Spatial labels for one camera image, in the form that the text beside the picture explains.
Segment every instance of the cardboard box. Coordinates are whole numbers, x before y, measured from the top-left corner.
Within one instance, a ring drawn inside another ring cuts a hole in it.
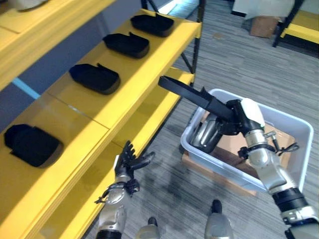
[[[257,16],[253,19],[250,35],[270,38],[274,33],[279,17]]]

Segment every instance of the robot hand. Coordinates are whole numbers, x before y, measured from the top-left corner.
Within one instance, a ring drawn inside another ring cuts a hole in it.
[[[127,207],[132,195],[140,190],[134,171],[147,166],[154,152],[136,158],[133,145],[128,141],[114,163],[115,182],[108,187],[95,203],[104,203],[99,215],[97,239],[120,239],[124,231]]]

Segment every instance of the plastic storage bin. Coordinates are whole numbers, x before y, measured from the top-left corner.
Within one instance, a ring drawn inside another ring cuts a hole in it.
[[[221,89],[213,89],[209,91],[209,93],[224,103],[229,100],[243,99],[241,96]],[[300,149],[291,153],[287,171],[290,173],[294,181],[299,186],[299,189],[302,191],[310,155],[311,142],[314,134],[313,127],[303,119],[294,117],[259,103],[258,105],[266,123],[290,134],[299,144]],[[204,113],[204,109],[198,108],[194,112],[193,117],[181,136],[181,145],[189,152],[190,158],[196,163],[209,168],[220,175],[223,175],[243,188],[265,192],[266,189],[259,179],[254,178],[253,176],[244,173],[241,170],[230,166],[229,164],[224,163],[221,160],[204,153],[189,144],[191,135],[193,134],[196,126],[199,124]]]

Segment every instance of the gray carpet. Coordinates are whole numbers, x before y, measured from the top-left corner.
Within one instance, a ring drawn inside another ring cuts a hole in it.
[[[195,88],[221,88],[308,121],[315,137],[304,194],[318,210],[317,52],[296,51],[289,44],[273,48],[272,39],[250,36],[241,27],[243,18],[230,12],[227,1],[207,1]],[[185,52],[191,56],[192,48]],[[184,67],[180,60],[175,65]],[[136,172],[141,191],[132,198],[122,238],[133,239],[148,217],[155,216],[162,239],[201,239],[211,202],[218,198],[237,239],[284,239],[286,226],[270,196],[242,196],[182,165],[179,140],[195,109],[182,100],[148,147],[157,156]],[[84,238],[93,239],[95,233],[93,224]]]

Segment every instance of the shelf board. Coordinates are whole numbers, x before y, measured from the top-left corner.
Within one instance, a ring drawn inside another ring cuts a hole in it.
[[[10,154],[0,135],[0,235],[33,238],[98,156],[96,145],[108,129],[44,93],[12,124],[37,126],[64,144],[52,165],[32,167]]]
[[[286,34],[319,44],[319,14],[299,10],[281,37]]]
[[[14,35],[0,37],[0,90],[114,1],[49,0],[28,11],[17,11],[2,3],[0,27]]]
[[[155,13],[142,9],[138,14]],[[101,63],[118,72],[121,84],[115,93],[105,96],[86,89],[74,82],[70,74],[66,73],[48,89],[49,94],[72,105],[109,128],[109,134],[115,135],[155,87],[159,76],[167,72],[200,31],[200,23],[171,18],[174,19],[174,31],[168,37],[157,37],[134,29],[130,20],[116,30],[123,34],[132,32],[150,41],[150,51],[142,59],[117,53],[101,42],[78,62],[92,65]]]
[[[178,69],[170,69],[167,75],[186,84],[193,79],[192,74]],[[46,239],[75,239],[85,233],[103,206],[93,202],[114,181],[114,158],[122,151],[118,144],[123,145],[130,139],[139,155],[178,98],[174,93],[155,87],[115,137],[115,143],[106,147],[40,230]]]

